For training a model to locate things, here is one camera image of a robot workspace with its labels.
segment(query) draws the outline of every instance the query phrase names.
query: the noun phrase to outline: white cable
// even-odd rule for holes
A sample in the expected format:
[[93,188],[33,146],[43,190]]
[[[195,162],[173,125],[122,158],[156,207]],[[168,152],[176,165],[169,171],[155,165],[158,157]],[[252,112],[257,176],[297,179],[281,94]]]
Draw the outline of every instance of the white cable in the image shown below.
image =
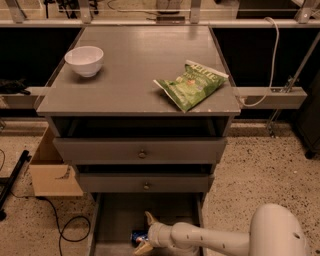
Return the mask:
[[[277,53],[280,33],[279,33],[278,25],[276,24],[274,19],[272,19],[270,17],[266,17],[265,19],[275,26],[276,32],[277,32],[276,42],[275,42],[275,45],[274,45],[273,55],[272,55],[271,76],[270,76],[270,82],[269,82],[269,86],[268,86],[268,89],[269,89],[269,88],[271,88],[272,82],[273,82],[274,64],[275,64],[275,60],[276,60],[276,53]],[[259,101],[255,102],[255,103],[246,104],[245,102],[242,102],[242,101],[240,101],[240,103],[245,107],[255,107],[255,106],[259,105],[267,96],[268,96],[268,92],[266,91],[265,95],[263,95],[263,97]]]

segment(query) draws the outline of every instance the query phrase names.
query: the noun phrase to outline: speckled floor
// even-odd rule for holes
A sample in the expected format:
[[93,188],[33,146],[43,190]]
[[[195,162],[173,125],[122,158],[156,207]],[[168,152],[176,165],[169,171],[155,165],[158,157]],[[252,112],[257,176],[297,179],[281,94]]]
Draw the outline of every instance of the speckled floor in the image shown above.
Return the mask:
[[[7,121],[0,134],[0,148],[5,152],[1,177],[11,173],[24,149],[36,150],[46,128],[44,122]],[[216,180],[203,206],[205,226],[216,230],[249,230],[256,208],[264,203],[287,207],[299,219],[309,239],[312,255],[320,250],[320,157],[304,157],[305,148],[290,125],[277,124],[277,138],[269,137],[263,123],[234,123]],[[27,165],[21,170],[12,192],[32,196],[33,187]],[[93,202],[84,197],[51,198],[57,208],[61,227],[72,217],[91,219]],[[7,218],[0,222],[0,255],[59,255],[59,233],[54,212],[46,201],[10,195],[4,205]],[[71,239],[87,232],[83,220],[66,229]],[[62,241],[63,255],[85,255],[87,239],[79,243]],[[208,256],[221,254],[208,252]]]

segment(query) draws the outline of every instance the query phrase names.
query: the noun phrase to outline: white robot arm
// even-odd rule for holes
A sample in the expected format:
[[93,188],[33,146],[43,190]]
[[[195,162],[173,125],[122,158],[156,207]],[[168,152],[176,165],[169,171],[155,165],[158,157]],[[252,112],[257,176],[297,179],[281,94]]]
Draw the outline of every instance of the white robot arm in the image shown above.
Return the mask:
[[226,256],[311,256],[296,217],[275,204],[257,209],[249,233],[208,230],[183,222],[168,226],[149,212],[146,215],[150,225],[148,241],[136,248],[135,255],[163,247],[174,256],[199,256],[199,247],[205,247]]

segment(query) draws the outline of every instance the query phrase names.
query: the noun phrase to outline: green chip bag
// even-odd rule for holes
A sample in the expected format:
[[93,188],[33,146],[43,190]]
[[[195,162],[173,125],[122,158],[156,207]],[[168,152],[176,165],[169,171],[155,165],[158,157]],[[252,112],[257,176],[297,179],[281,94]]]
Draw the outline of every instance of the green chip bag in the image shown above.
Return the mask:
[[185,72],[175,81],[157,79],[154,82],[164,89],[183,112],[187,112],[212,94],[227,79],[227,74],[187,60]]

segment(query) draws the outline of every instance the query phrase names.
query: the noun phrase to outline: metal frame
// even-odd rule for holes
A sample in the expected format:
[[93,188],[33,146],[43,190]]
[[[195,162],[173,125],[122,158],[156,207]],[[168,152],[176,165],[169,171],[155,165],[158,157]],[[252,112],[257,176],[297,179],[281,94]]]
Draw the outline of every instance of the metal frame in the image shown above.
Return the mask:
[[[12,20],[0,20],[1,26],[12,26],[14,24],[23,24],[24,26],[83,26],[83,25],[156,25],[155,21],[130,21],[130,20],[93,20],[89,0],[77,0],[80,6],[81,20],[26,20],[26,15],[19,6],[17,0],[5,0],[9,11],[11,13]],[[296,25],[306,25],[313,26],[314,24],[320,24],[318,20],[310,20],[310,14],[315,0],[305,0],[303,6],[298,11],[295,20],[282,20],[278,21],[278,25],[286,24],[288,26]],[[212,25],[212,26],[224,26],[228,27],[234,26],[261,26],[267,22],[260,20],[226,20],[226,21],[216,21],[216,20],[202,20],[200,21],[201,16],[201,0],[191,0],[190,6],[190,16],[189,21],[186,21],[185,24],[198,24],[198,25]]]

